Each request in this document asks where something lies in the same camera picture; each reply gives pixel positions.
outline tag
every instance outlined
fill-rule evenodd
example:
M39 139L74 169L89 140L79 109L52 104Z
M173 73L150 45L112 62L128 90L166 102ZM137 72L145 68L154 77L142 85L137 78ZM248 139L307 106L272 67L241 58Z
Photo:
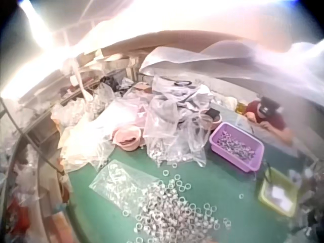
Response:
M73 75L73 76L71 76L70 77L70 82L71 82L71 84L75 87L75 86L77 86L79 83L77 82L77 79L76 79L76 76L75 75Z

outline person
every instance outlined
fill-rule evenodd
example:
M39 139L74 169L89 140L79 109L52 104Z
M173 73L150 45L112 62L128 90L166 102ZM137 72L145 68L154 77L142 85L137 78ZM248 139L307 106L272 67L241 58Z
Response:
M249 103L244 116L290 146L293 142L293 134L287 127L282 115L278 113L279 107L280 105L277 102L263 97L261 101L255 100Z

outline purple plastic tray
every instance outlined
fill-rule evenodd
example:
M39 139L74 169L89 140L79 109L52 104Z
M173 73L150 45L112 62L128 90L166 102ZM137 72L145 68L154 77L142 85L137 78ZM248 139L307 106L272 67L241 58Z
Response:
M235 155L227 152L222 147L216 144L219 137L222 135L223 131L227 131L231 134L235 139L240 142L243 142L247 146L250 146L254 151L255 155L251 160L241 160ZM262 162L263 152L264 152L264 145L258 139L255 139L250 134L242 131L239 128L234 127L229 123L222 123L220 124L212 133L209 138L209 141L212 145L212 151L222 156L224 159L228 160L232 164L239 167L244 172L249 171L257 171L259 170Z

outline metal rod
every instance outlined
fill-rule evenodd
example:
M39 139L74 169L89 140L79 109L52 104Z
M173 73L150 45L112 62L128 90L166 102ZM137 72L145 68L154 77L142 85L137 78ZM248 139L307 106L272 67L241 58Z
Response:
M54 170L56 170L58 173L60 173L61 175L64 175L64 171L60 171L58 168L56 168L56 166L52 165L51 162L49 162L49 160L46 158L46 156L42 153L42 151L37 147L37 145L32 141L32 139L25 134L16 124L16 122L14 121L13 117L11 116L11 114L9 113L4 101L2 98L0 98L0 103L1 105L4 107L4 110L6 111L6 113L8 114L9 119L11 120L11 122L14 124L14 126L16 127L16 129L18 130L18 132L27 139L28 143L37 151L37 153L40 155L40 157L50 166L52 167Z

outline green table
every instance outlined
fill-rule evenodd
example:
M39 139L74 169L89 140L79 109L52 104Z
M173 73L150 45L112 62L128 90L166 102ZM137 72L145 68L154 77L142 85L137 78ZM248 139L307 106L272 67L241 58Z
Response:
M289 168L301 170L300 159L283 154L270 145L265 147L264 158L275 168L285 174ZM146 155L145 149L124 152L116 148L111 158L166 182L171 176L180 174L184 183L192 184L190 191L182 193L189 202L198 207L209 202L218 207L215 217L231 220L230 230L222 225L220 230L213 232L214 239L220 243L284 242L288 233L288 218L280 216L257 199L264 168L258 172L258 179L255 180L253 173L246 174L213 153L209 144L206 145L206 155L208 162L205 168L190 162L181 164L176 169L168 165L158 168ZM169 177L162 175L164 169L170 171ZM86 165L69 176L74 193L71 194L67 212L81 242L126 243L135 240L133 228L136 220L123 217L117 206L89 188L96 176L91 165ZM243 199L238 198L241 193L244 194Z

